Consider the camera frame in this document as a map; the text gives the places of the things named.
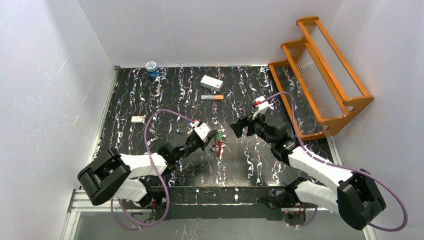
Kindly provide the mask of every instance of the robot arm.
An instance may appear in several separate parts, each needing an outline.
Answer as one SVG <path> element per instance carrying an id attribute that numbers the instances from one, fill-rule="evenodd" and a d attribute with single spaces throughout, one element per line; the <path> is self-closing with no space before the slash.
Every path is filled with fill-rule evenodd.
<path id="1" fill-rule="evenodd" d="M 263 100 L 264 97 L 255 100 L 255 113 L 230 125 L 237 138 L 242 136 L 243 128 L 248 127 L 246 135 L 256 134 L 270 144 L 271 152 L 278 161 L 324 184 L 318 185 L 299 177 L 283 191 L 275 190 L 268 194 L 271 197 L 267 201 L 273 202 L 274 207 L 279 204 L 294 206 L 300 202 L 312 203 L 338 213 L 349 226 L 357 230 L 362 230 L 386 208 L 372 179 L 318 162 L 307 155 L 297 140 L 288 136 L 288 126 L 281 116 L 265 116 L 270 105 L 266 101 L 259 104 Z"/>
<path id="2" fill-rule="evenodd" d="M 186 158 L 197 149 L 205 150 L 217 134 L 216 130 L 198 120 L 190 126 L 191 134 L 183 145 L 179 143 L 185 136 L 177 134 L 160 147 L 157 153 L 151 155 L 161 175 L 172 172 L 180 159 Z M 149 196 L 148 183 L 139 180 L 139 177 L 144 176 L 156 176 L 149 155 L 119 154 L 116 149 L 109 149 L 82 169 L 77 177 L 94 206 L 111 198 L 127 199 L 146 206 L 151 202 L 152 196 Z"/>

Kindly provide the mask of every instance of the green object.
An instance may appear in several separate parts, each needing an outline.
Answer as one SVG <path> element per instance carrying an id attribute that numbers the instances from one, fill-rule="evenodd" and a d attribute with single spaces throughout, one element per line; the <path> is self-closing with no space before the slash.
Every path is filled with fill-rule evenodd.
<path id="1" fill-rule="evenodd" d="M 219 131 L 219 132 L 218 132 L 218 134 L 216 135 L 216 139 L 217 139 L 218 141 L 223 139 L 223 132 L 222 132 L 222 131 Z"/>

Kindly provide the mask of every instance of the red object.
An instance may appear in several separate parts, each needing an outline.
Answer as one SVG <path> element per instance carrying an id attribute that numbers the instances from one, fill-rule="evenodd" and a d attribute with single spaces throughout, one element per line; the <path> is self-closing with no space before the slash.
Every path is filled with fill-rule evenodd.
<path id="1" fill-rule="evenodd" d="M 153 202 L 153 206 L 151 207 L 151 209 L 152 209 L 152 210 L 155 210 L 155 207 L 156 207 L 156 199 L 154 200 L 154 202 Z"/>
<path id="2" fill-rule="evenodd" d="M 302 211 L 302 213 L 304 213 L 305 211 L 306 211 L 306 208 L 308 207 L 308 204 L 307 203 L 305 203 L 305 208 L 304 208 L 304 210 Z"/>
<path id="3" fill-rule="evenodd" d="M 301 202 L 300 203 L 300 209 L 299 209 L 299 211 L 297 211 L 296 213 L 297 214 L 300 214 L 301 212 L 302 212 L 302 209 L 304 208 L 304 203 L 303 202 Z"/>
<path id="4" fill-rule="evenodd" d="M 221 156 L 221 145 L 222 145 L 223 143 L 222 143 L 222 141 L 221 140 L 219 140 L 218 141 L 218 157 L 220 157 Z"/>

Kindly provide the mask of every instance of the white wall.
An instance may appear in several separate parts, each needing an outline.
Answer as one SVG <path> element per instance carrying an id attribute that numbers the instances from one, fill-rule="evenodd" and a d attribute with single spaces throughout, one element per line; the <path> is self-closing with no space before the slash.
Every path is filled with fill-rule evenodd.
<path id="1" fill-rule="evenodd" d="M 375 100 L 335 140 L 345 165 L 364 168 L 401 196 L 409 224 L 378 239 L 423 239 L 424 2 L 345 0 L 329 33 Z M 373 221 L 402 222 L 385 191 L 387 209 Z"/>
<path id="2" fill-rule="evenodd" d="M 296 20 L 329 27 L 341 0 L 79 0 L 114 65 L 268 64 L 302 36 Z"/>
<path id="3" fill-rule="evenodd" d="M 60 239 L 113 75 L 76 0 L 1 2 L 0 239 Z"/>

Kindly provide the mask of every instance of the orange marker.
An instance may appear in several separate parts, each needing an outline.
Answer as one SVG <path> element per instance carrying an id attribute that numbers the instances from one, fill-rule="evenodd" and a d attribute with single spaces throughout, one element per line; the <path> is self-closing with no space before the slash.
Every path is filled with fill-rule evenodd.
<path id="1" fill-rule="evenodd" d="M 203 100 L 223 100 L 224 95 L 202 95 L 200 98 Z"/>

